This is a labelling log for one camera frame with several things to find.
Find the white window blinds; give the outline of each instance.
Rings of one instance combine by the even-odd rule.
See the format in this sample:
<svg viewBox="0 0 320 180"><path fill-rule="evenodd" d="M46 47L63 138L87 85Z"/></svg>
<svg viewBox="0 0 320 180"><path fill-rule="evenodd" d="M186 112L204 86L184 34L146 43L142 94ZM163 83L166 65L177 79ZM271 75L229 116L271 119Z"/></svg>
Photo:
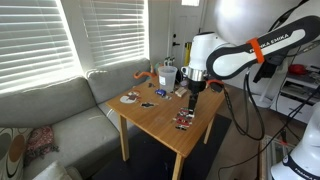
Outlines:
<svg viewBox="0 0 320 180"><path fill-rule="evenodd" d="M0 93L81 74L62 13L55 0L1 0Z"/></svg>
<svg viewBox="0 0 320 180"><path fill-rule="evenodd" d="M148 58L147 0L80 0L97 68Z"/></svg>

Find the floor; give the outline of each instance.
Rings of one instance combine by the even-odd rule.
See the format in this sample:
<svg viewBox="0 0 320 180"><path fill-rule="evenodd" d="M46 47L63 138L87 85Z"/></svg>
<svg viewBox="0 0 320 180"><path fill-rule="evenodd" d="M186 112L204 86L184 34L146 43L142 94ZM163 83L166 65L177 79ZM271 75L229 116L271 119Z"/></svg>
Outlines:
<svg viewBox="0 0 320 180"><path fill-rule="evenodd" d="M242 96L243 91L241 89L228 86L228 92L232 101L236 120L240 125L242 125L242 127L244 127L245 111L244 100ZM250 117L249 133L254 137L259 137L261 134L261 128L257 115L250 102L248 102L248 106ZM265 125L266 134L273 136L283 126L283 121L286 119L286 117L270 109L259 108L259 110ZM231 119L230 112L228 111L227 104L225 102L221 105L217 113ZM289 124L289 128L299 137L302 137L305 127L306 125L304 123L296 120L293 120ZM289 130L287 130L287 140L291 144L298 143L298 140L290 133ZM232 123L226 134L224 142L220 146L219 153L212 164L207 179L218 180L218 170L220 167L237 164L252 157L257 153L258 145L258 141L254 141L246 136L240 135L234 123ZM256 177L256 158L240 166L220 171L221 180L254 180Z"/></svg>

